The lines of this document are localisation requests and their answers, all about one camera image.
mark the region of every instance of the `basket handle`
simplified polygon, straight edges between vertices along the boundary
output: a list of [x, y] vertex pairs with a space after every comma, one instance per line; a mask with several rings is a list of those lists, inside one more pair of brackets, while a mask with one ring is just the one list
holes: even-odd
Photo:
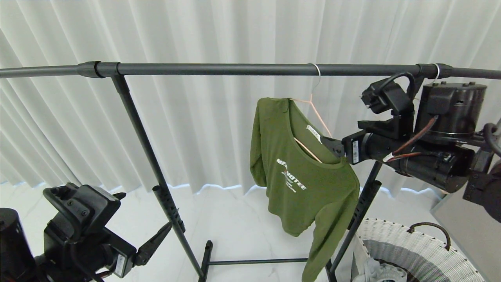
[[416, 229], [417, 226], [422, 226], [422, 225], [429, 225], [429, 226], [433, 226], [433, 227], [436, 227], [440, 230], [442, 230], [443, 234], [445, 235], [445, 240], [447, 241], [447, 243], [445, 244], [445, 249], [450, 251], [450, 236], [449, 236], [449, 233], [447, 232], [447, 230], [445, 230], [445, 228], [443, 228], [442, 226], [436, 224], [436, 223], [432, 223], [432, 222], [420, 222], [420, 223], [416, 223], [416, 224], [412, 224], [410, 227], [409, 227], [409, 230], [407, 230], [407, 232], [409, 233], [413, 233], [414, 230]]

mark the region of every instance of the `hanger hook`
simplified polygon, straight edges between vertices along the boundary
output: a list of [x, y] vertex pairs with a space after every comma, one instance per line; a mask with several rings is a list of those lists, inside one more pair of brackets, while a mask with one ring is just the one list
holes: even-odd
[[436, 63], [432, 63], [432, 64], [437, 66], [437, 76], [435, 77], [435, 79], [432, 82], [432, 83], [435, 83], [435, 81], [437, 81], [438, 77], [440, 76], [440, 67]]
[[315, 84], [315, 86], [312, 89], [312, 93], [313, 93], [313, 90], [315, 90], [315, 88], [317, 88], [317, 86], [320, 84], [320, 80], [322, 80], [322, 73], [320, 72], [320, 68], [317, 66], [317, 64], [310, 63], [310, 65], [314, 65], [318, 70], [318, 82], [317, 82], [317, 84]]

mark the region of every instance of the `woven basket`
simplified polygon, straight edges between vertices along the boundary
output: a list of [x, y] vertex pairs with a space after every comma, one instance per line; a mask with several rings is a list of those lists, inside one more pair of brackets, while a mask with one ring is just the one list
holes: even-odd
[[[445, 234], [447, 243], [424, 233], [416, 226], [430, 225]], [[372, 257], [403, 268], [412, 282], [485, 282], [473, 265], [450, 246], [450, 237], [440, 225], [423, 222], [406, 227], [394, 222], [367, 218], [362, 221], [354, 239], [354, 267]]]

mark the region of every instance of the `white garment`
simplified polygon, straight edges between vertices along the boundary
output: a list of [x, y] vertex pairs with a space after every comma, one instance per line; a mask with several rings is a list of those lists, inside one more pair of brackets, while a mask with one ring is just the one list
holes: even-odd
[[373, 258], [364, 263], [363, 273], [355, 277], [353, 282], [406, 282], [407, 273], [396, 266], [379, 264]]

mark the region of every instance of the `shirt sleeve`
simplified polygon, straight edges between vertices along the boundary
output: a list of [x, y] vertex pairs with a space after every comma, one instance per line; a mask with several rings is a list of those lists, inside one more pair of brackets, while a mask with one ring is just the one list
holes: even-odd
[[313, 282], [343, 237], [358, 202], [358, 189], [340, 202], [324, 206], [315, 216], [315, 230], [302, 282]]
[[252, 137], [250, 139], [250, 173], [258, 186], [266, 187], [265, 167], [261, 153], [261, 126], [259, 118], [259, 103], [256, 106]]

